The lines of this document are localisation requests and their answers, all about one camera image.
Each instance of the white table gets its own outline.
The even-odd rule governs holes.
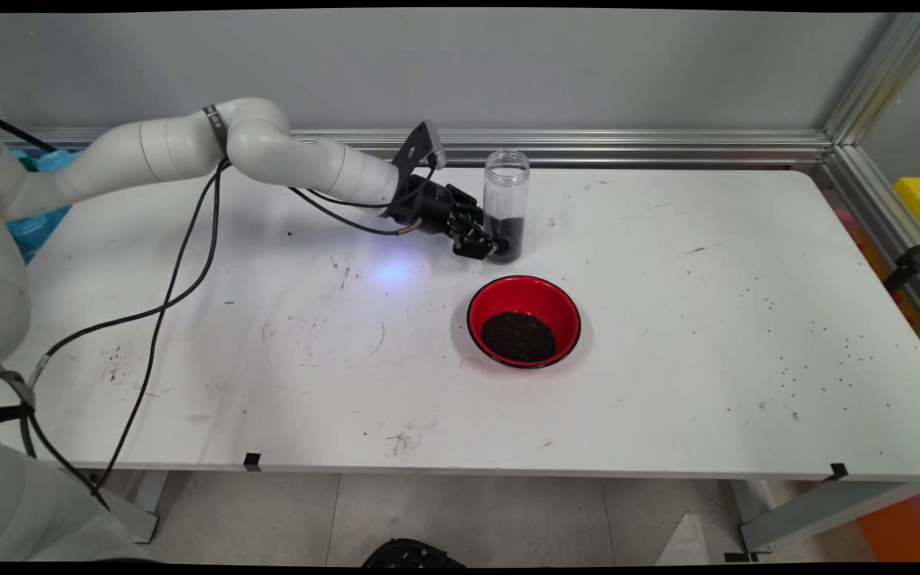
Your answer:
[[[481,196],[481,170],[435,180]],[[6,366],[29,374],[62,336],[158,305],[204,182],[73,207],[30,263],[32,325]],[[356,232],[235,170],[223,183],[214,267],[165,316],[118,466],[821,480],[844,463],[826,485],[891,486],[863,505],[920,491],[920,342],[803,174],[537,170],[506,266],[445,236]],[[474,292],[521,273],[580,308],[554,367],[504,367],[467,334]],[[109,460],[153,324],[79,339],[41,376],[39,421],[74,465]],[[0,438],[19,445],[15,425]],[[745,525],[749,549],[785,540],[764,536],[781,512]]]

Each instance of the robotic arm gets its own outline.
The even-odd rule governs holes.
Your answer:
[[[26,267],[5,222],[128,187],[198,178],[223,157],[260,182],[310,188],[351,203],[393,199],[383,217],[446,233],[461,256],[483,259],[492,251],[476,200],[411,173],[422,160],[445,166],[428,123],[412,132],[391,163],[326,138],[293,141],[284,112],[260,98],[114,128],[58,172],[26,171],[0,141],[0,362],[30,322]],[[0,444],[0,560],[141,555],[79,483]]]

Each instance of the black tape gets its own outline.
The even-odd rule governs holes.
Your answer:
[[[14,421],[14,419],[22,418],[23,415],[31,415],[33,413],[34,409],[30,409],[30,405],[26,403],[5,405],[0,407],[0,423],[11,422]]]
[[[826,479],[823,479],[822,483],[843,479],[848,475],[847,466],[844,466],[843,463],[829,463],[829,467],[831,467],[833,470],[833,474]]]
[[[244,456],[244,469],[248,472],[260,472],[262,467],[258,465],[262,461],[262,454],[246,454]]]
[[[215,109],[215,105],[206,105],[202,110],[204,110],[204,115],[208,116],[208,126],[212,127],[215,139],[219,141],[222,156],[226,157],[226,138],[229,136],[229,129],[226,128],[225,121],[222,121],[222,117],[219,116],[219,110]]]
[[[723,553],[723,559],[727,563],[757,563],[759,561],[758,553]]]

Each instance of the white robotic arm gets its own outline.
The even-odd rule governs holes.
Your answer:
[[[240,98],[216,106],[228,131],[226,153],[242,174],[274,185],[316,189],[348,201],[380,203],[397,188],[398,170],[337,141],[289,136],[274,102]],[[0,210],[12,221],[103,193],[201,177],[222,159],[202,112],[113,128],[58,172],[30,173],[0,141]]]
[[[293,141],[273,102],[241,98],[216,109],[227,127],[226,156],[245,176],[359,203],[381,204],[397,192],[395,165],[329,139]],[[201,177],[222,157],[202,112],[114,128],[58,172],[27,172],[0,141],[0,363],[30,321],[25,265],[5,222],[128,187]],[[0,444],[0,560],[139,556],[79,483]]]

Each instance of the dark granular material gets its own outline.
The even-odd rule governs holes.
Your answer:
[[[504,311],[482,325],[482,342],[492,351],[511,361],[535,363],[556,353],[552,330],[530,313]]]

